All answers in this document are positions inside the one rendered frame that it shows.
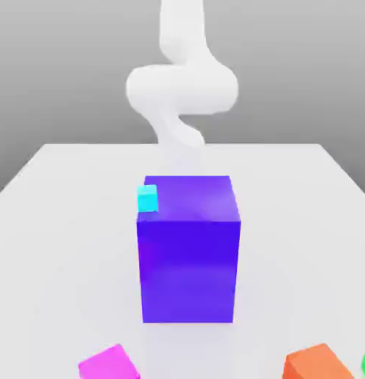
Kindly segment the small cyan cube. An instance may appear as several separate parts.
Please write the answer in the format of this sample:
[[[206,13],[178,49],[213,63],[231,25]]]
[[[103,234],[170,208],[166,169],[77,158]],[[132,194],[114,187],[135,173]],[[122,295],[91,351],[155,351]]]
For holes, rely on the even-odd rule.
[[[158,211],[158,190],[155,184],[143,184],[137,188],[138,212]]]

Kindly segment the large purple box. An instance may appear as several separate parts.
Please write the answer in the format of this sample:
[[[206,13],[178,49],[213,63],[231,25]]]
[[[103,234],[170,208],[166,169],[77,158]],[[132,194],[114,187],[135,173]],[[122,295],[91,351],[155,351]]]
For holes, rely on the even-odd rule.
[[[227,175],[148,175],[158,211],[137,217],[145,323],[231,323],[241,217]]]

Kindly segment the large magenta box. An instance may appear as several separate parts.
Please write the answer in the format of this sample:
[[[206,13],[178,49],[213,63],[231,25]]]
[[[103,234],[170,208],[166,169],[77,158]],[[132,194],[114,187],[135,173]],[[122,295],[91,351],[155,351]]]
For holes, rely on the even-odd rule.
[[[80,379],[141,379],[121,344],[82,361],[78,370]]]

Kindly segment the large orange box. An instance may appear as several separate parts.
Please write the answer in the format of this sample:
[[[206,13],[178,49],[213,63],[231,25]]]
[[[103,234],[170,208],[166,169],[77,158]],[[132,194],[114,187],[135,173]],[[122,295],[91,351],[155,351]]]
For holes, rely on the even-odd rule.
[[[355,379],[337,355],[321,343],[286,356],[282,379]]]

